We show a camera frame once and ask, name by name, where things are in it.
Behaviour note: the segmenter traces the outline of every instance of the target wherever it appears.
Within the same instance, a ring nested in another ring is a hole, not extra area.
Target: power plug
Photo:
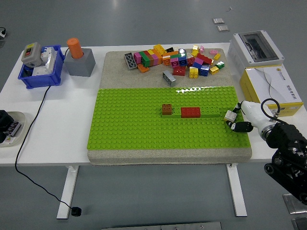
[[[5,29],[4,29],[4,30],[1,30],[1,31],[0,31],[0,36],[3,37],[3,38],[5,38],[5,35],[6,35],[6,30],[5,30]]]

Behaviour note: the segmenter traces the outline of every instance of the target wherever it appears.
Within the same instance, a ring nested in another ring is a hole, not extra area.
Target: cardboard box
[[[283,65],[245,69],[240,85],[247,101],[262,103],[267,98],[277,100],[281,107],[279,116],[292,116],[303,105]],[[265,104],[273,114],[277,112],[274,102]]]

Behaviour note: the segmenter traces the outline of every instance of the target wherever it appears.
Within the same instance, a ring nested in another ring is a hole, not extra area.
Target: orange cylinder
[[[77,38],[73,37],[68,39],[67,45],[71,52],[72,58],[81,58],[83,56],[83,51]]]

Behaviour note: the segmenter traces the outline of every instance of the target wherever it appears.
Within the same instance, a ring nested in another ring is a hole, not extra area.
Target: gray floor
[[[307,103],[305,54],[307,3],[285,0],[2,0],[0,89],[26,44],[120,46],[229,42],[233,33],[266,30],[285,56],[284,65]],[[212,18],[230,28],[219,33]],[[58,202],[17,174],[0,167],[0,230],[92,229],[220,221],[225,230],[293,229],[282,199],[286,191],[263,170],[264,163],[238,166],[247,218],[236,218],[224,165],[82,166],[73,206],[83,215],[56,220]],[[22,167],[61,196],[64,167]]]

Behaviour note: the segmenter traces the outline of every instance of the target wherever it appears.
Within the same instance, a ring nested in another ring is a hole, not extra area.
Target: white table
[[[162,45],[191,48],[193,44]],[[239,101],[244,95],[239,86],[240,76],[229,59],[229,43],[199,44],[205,48],[222,48],[228,60],[234,86]],[[70,76],[63,67],[60,86],[51,87],[41,112],[32,126],[31,132],[18,159],[19,166],[66,166],[68,173],[64,185],[62,200],[70,205],[74,183],[79,165],[90,165],[87,158],[87,140],[92,121],[94,104],[101,80],[104,58],[109,51],[147,50],[147,46],[103,46],[91,48],[96,66],[91,77]],[[47,87],[26,89],[25,84],[18,80],[21,69],[21,55],[18,58],[6,84],[0,93],[0,108],[7,111],[19,111],[26,115],[26,128],[34,119]],[[295,125],[307,137],[307,112],[302,106],[292,117],[282,118]],[[256,129],[249,133],[252,147],[251,161],[268,162],[275,153],[263,141]],[[13,166],[21,142],[16,146],[0,149],[0,166]],[[227,165],[237,216],[246,216],[243,195],[240,187],[236,165]],[[60,204],[58,219],[67,219],[69,209]]]

